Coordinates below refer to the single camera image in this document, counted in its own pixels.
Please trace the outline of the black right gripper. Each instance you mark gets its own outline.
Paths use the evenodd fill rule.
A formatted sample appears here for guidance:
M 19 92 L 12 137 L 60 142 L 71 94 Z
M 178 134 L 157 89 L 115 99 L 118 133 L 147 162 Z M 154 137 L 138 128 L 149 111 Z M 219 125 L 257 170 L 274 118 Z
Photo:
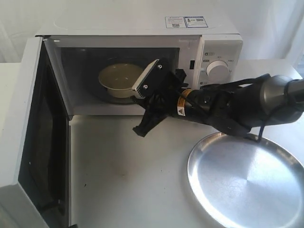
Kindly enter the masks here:
M 144 69 L 132 86 L 133 96 L 143 99 L 142 107 L 145 109 L 140 124 L 133 128 L 138 136 L 145 137 L 169 115 L 186 115 L 186 76 L 183 69 L 172 73 L 166 58 L 156 59 Z

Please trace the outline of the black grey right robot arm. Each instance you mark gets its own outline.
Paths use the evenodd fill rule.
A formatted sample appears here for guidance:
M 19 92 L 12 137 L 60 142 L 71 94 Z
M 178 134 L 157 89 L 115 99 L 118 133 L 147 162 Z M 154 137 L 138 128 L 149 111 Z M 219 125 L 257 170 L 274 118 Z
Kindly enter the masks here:
M 288 124 L 304 112 L 304 82 L 264 74 L 224 84 L 188 88 L 186 73 L 170 62 L 151 62 L 132 87 L 132 100 L 144 109 L 134 132 L 141 137 L 167 117 L 212 126 L 230 136 L 247 137 L 254 127 Z

